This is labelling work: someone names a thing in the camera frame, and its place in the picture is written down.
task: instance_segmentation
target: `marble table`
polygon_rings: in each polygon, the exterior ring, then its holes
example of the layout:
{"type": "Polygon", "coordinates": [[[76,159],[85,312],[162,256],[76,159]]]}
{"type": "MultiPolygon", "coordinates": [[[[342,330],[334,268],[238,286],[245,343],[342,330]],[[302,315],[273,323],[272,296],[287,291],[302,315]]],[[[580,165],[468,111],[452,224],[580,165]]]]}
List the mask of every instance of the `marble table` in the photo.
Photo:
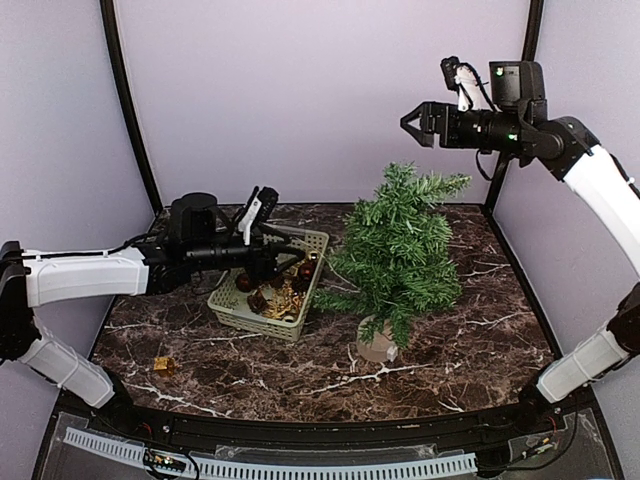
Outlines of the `marble table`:
{"type": "MultiPolygon", "coordinates": [[[[283,205],[272,219],[325,231],[335,247],[351,210],[283,205]]],[[[455,309],[416,319],[410,348],[384,368],[356,353],[359,316],[312,308],[296,344],[220,325],[206,304],[218,273],[167,295],[118,298],[93,359],[121,376],[138,405],[205,416],[350,422],[514,403],[551,350],[480,209],[439,211],[453,229],[463,294],[455,309]],[[156,356],[175,358],[177,373],[155,374],[156,356]]],[[[325,267],[320,288],[341,286],[325,267]]]]}

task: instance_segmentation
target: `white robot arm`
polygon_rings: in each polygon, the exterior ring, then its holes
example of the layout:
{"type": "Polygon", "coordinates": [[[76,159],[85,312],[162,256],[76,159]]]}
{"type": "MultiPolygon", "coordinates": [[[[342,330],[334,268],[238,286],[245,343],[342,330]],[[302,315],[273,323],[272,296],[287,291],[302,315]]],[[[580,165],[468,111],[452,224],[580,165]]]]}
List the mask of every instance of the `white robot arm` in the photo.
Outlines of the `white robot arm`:
{"type": "Polygon", "coordinates": [[[0,358],[30,366],[99,410],[120,431],[132,433],[140,422],[119,379],[56,338],[33,309],[75,298],[166,293],[205,270],[244,268],[251,282],[270,280],[305,256],[289,245],[287,235],[263,223],[277,197],[271,188],[256,187],[247,205],[229,219],[213,195],[185,195],[172,203],[164,231],[112,250],[50,253],[5,243],[0,249],[0,358]],[[265,234],[281,240],[266,242],[265,234]],[[289,259],[279,263],[283,253],[289,259]]]}
{"type": "MultiPolygon", "coordinates": [[[[458,105],[424,102],[402,118],[401,127],[420,145],[499,151],[526,166],[540,160],[593,210],[618,242],[640,278],[640,193],[598,139],[576,118],[547,118],[542,68],[535,62],[491,62],[491,110],[472,109],[462,97],[457,57],[441,63],[445,82],[458,92],[458,105]]],[[[541,370],[520,392],[521,425],[596,381],[640,353],[640,283],[622,301],[616,316],[575,350],[541,370]]]]}

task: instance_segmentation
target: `black cable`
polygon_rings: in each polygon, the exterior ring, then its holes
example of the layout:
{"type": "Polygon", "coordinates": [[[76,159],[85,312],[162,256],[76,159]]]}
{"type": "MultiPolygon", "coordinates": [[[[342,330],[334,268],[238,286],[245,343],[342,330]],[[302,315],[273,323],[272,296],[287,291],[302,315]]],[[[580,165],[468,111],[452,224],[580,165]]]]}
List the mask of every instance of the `black cable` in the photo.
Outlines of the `black cable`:
{"type": "Polygon", "coordinates": [[[573,431],[571,433],[571,438],[569,439],[569,443],[567,443],[567,446],[564,448],[564,450],[562,450],[562,452],[560,452],[559,454],[557,454],[555,457],[553,457],[551,460],[549,460],[546,463],[543,463],[542,465],[538,465],[536,467],[513,467],[514,464],[519,463],[523,460],[526,460],[526,458],[522,458],[522,457],[518,457],[514,460],[512,460],[511,462],[504,464],[504,465],[496,465],[496,466],[489,466],[489,465],[478,465],[478,470],[479,471],[497,471],[497,470],[504,470],[504,471],[508,471],[508,472],[525,472],[525,471],[529,471],[529,470],[542,470],[543,468],[547,468],[549,465],[556,463],[558,460],[560,460],[562,457],[564,457],[564,455],[569,451],[569,449],[571,448],[571,445],[573,445],[573,441],[576,438],[576,434],[578,433],[578,412],[579,412],[579,404],[578,404],[578,396],[575,395],[575,400],[576,400],[576,404],[575,404],[575,418],[573,420],[573,431]]]}
{"type": "Polygon", "coordinates": [[[464,88],[464,85],[460,84],[458,86],[460,88],[460,90],[462,90],[462,93],[464,93],[464,96],[467,98],[467,102],[469,102],[469,110],[473,110],[473,100],[471,99],[471,95],[469,95],[469,92],[467,92],[467,89],[464,88]]]}
{"type": "Polygon", "coordinates": [[[280,265],[278,265],[276,273],[280,275],[281,273],[286,272],[291,267],[293,267],[296,263],[301,262],[307,256],[307,253],[304,250],[301,250],[296,247],[290,247],[288,245],[284,245],[282,243],[272,243],[271,251],[277,255],[280,254],[289,254],[294,255],[294,258],[291,258],[280,265]]]}
{"type": "Polygon", "coordinates": [[[478,84],[478,88],[480,89],[480,92],[482,93],[482,96],[484,97],[484,99],[486,100],[487,104],[489,105],[489,107],[491,108],[491,110],[493,110],[494,112],[497,112],[498,109],[496,108],[496,106],[493,104],[493,101],[491,100],[491,97],[489,96],[489,94],[487,93],[487,91],[484,88],[484,84],[482,83],[482,79],[480,78],[480,75],[478,74],[478,72],[476,71],[475,68],[473,68],[473,65],[471,65],[470,63],[467,62],[462,62],[460,63],[460,66],[462,67],[467,67],[469,69],[469,71],[471,72],[471,74],[473,75],[473,77],[476,79],[476,83],[478,84]]]}
{"type": "Polygon", "coordinates": [[[154,440],[153,437],[151,439],[148,438],[144,438],[144,437],[138,437],[137,435],[131,435],[128,433],[123,432],[122,430],[114,427],[111,422],[109,422],[106,418],[102,417],[101,415],[98,415],[97,413],[95,413],[95,416],[102,422],[104,423],[107,427],[109,427],[111,430],[113,430],[114,432],[116,432],[118,435],[130,439],[130,440],[138,440],[139,442],[142,442],[145,447],[147,448],[147,450],[149,450],[148,445],[155,445],[157,447],[160,447],[164,450],[167,450],[169,453],[177,453],[178,455],[182,455],[183,457],[186,457],[191,464],[193,465],[193,469],[196,472],[196,476],[194,480],[200,480],[200,467],[198,466],[198,463],[194,460],[194,458],[191,456],[190,453],[183,451],[182,448],[180,447],[173,447],[171,445],[169,445],[168,443],[164,443],[164,442],[159,442],[158,440],[154,440]]]}
{"type": "MultiPolygon", "coordinates": [[[[135,237],[130,238],[122,245],[116,248],[112,248],[111,250],[107,250],[107,255],[113,255],[114,253],[121,252],[122,250],[134,246],[141,240],[146,240],[149,237],[157,236],[157,233],[143,233],[141,235],[136,235],[135,237]]],[[[43,253],[40,255],[23,255],[21,257],[22,260],[35,260],[36,258],[43,259],[51,259],[51,258],[66,258],[66,257],[102,257],[104,255],[104,250],[92,250],[90,252],[56,252],[56,253],[43,253]]]]}
{"type": "Polygon", "coordinates": [[[484,168],[482,168],[482,165],[480,164],[480,150],[476,150],[476,167],[478,168],[480,175],[482,175],[482,178],[484,178],[487,182],[493,180],[493,178],[489,176],[489,174],[485,171],[484,168]]]}

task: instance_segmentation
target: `small christmas tree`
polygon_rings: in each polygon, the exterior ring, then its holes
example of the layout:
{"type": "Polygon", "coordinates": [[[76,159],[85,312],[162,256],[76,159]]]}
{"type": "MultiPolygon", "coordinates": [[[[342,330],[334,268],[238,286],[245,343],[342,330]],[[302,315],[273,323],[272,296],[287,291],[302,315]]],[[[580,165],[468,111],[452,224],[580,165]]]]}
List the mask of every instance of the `small christmas tree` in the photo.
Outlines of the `small christmas tree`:
{"type": "Polygon", "coordinates": [[[416,176],[413,165],[396,163],[385,168],[384,177],[375,200],[358,201],[347,220],[344,247],[328,259],[359,292],[322,290],[315,305],[374,315],[360,331],[365,343],[389,320],[394,342],[406,348],[412,316],[451,308],[461,293],[447,250],[451,229],[443,215],[429,210],[458,194],[470,178],[416,176]]]}

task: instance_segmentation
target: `plastic basket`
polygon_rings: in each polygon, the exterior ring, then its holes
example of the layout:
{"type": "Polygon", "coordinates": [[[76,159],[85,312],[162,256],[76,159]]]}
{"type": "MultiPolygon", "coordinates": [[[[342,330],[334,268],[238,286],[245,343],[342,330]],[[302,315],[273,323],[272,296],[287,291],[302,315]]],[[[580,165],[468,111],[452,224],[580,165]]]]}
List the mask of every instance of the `plastic basket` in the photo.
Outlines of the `plastic basket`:
{"type": "MultiPolygon", "coordinates": [[[[316,267],[309,290],[305,295],[304,302],[298,317],[293,322],[283,320],[274,320],[253,313],[247,305],[247,297],[249,294],[242,293],[236,288],[235,279],[242,273],[242,269],[234,269],[229,272],[224,283],[214,291],[207,304],[218,317],[218,321],[224,325],[248,330],[250,332],[262,333],[270,337],[282,338],[290,342],[297,342],[302,332],[304,320],[311,306],[313,292],[318,285],[318,280],[322,273],[324,264],[324,255],[329,244],[329,235],[324,232],[316,232],[312,230],[303,230],[300,228],[284,227],[273,225],[283,233],[291,236],[291,245],[309,253],[318,252],[318,265],[316,267]]],[[[265,235],[267,241],[276,240],[277,237],[265,235]]],[[[265,289],[265,297],[269,298],[269,289],[265,289]]]]}

